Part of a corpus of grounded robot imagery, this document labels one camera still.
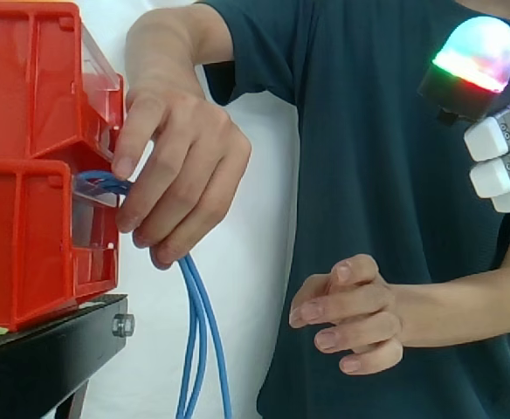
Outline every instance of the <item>bolt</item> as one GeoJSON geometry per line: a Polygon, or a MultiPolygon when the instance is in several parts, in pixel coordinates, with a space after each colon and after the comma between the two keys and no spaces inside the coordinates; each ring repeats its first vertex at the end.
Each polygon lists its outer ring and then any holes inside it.
{"type": "Polygon", "coordinates": [[[112,333],[118,338],[130,338],[134,334],[134,315],[117,314],[112,324],[112,333]]]}

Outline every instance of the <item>blue ethernet cable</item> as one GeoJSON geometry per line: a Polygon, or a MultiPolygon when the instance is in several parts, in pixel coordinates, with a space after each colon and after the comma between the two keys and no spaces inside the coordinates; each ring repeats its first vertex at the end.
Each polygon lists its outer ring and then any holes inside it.
{"type": "MultiPolygon", "coordinates": [[[[121,181],[109,172],[92,170],[79,174],[79,178],[90,182],[97,187],[114,193],[116,195],[126,196],[133,186],[130,181],[121,181]]],[[[199,274],[195,262],[191,255],[187,255],[178,261],[182,271],[183,279],[189,296],[190,308],[190,329],[187,341],[187,349],[185,352],[185,360],[183,363],[183,377],[179,401],[177,404],[176,419],[191,419],[195,411],[196,403],[204,380],[206,371],[207,357],[207,326],[209,323],[210,332],[217,357],[218,376],[220,380],[220,391],[222,393],[222,402],[224,406],[224,419],[231,419],[231,398],[228,387],[228,374],[226,372],[226,362],[224,357],[224,348],[218,325],[212,305],[210,304],[209,295],[204,287],[203,280],[199,274]],[[189,402],[187,395],[189,393],[190,375],[193,363],[193,354],[195,352],[197,329],[199,335],[199,355],[196,371],[196,378],[191,390],[189,402]]]]}

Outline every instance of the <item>white device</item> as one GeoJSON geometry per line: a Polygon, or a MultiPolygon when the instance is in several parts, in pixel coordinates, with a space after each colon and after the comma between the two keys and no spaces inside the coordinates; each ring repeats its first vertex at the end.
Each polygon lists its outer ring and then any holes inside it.
{"type": "Polygon", "coordinates": [[[510,213],[510,105],[471,126],[465,144],[476,164],[470,173],[480,198],[492,200],[500,213],[510,213]]]}

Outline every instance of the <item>white wall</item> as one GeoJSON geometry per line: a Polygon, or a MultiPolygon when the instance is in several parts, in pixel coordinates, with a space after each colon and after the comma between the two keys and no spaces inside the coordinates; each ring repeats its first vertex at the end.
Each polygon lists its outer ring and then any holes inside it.
{"type": "MultiPolygon", "coordinates": [[[[82,16],[118,72],[128,27],[163,0],[79,0],[82,16]]],[[[240,100],[233,119],[253,144],[250,167],[224,223],[194,250],[224,339],[235,417],[254,419],[255,399],[272,355],[289,260],[295,112],[269,95],[240,100]]],[[[153,269],[148,253],[122,243],[117,292],[129,294],[137,330],[127,348],[91,382],[84,419],[153,419],[175,415],[188,307],[177,269],[153,269]]],[[[222,417],[212,357],[196,419],[222,417]]]]}

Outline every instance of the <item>forearm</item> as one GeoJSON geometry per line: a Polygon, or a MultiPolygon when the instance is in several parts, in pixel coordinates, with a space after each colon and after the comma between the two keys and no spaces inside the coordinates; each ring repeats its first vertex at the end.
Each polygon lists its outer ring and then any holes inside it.
{"type": "Polygon", "coordinates": [[[406,347],[446,347],[510,333],[510,250],[496,271],[394,289],[406,347]]]}
{"type": "Polygon", "coordinates": [[[510,19],[510,0],[456,0],[469,9],[510,19]]]}
{"type": "Polygon", "coordinates": [[[126,70],[131,86],[152,79],[181,88],[190,82],[195,85],[195,65],[230,59],[231,37],[224,21],[202,4],[152,10],[127,35],[126,70]]]}

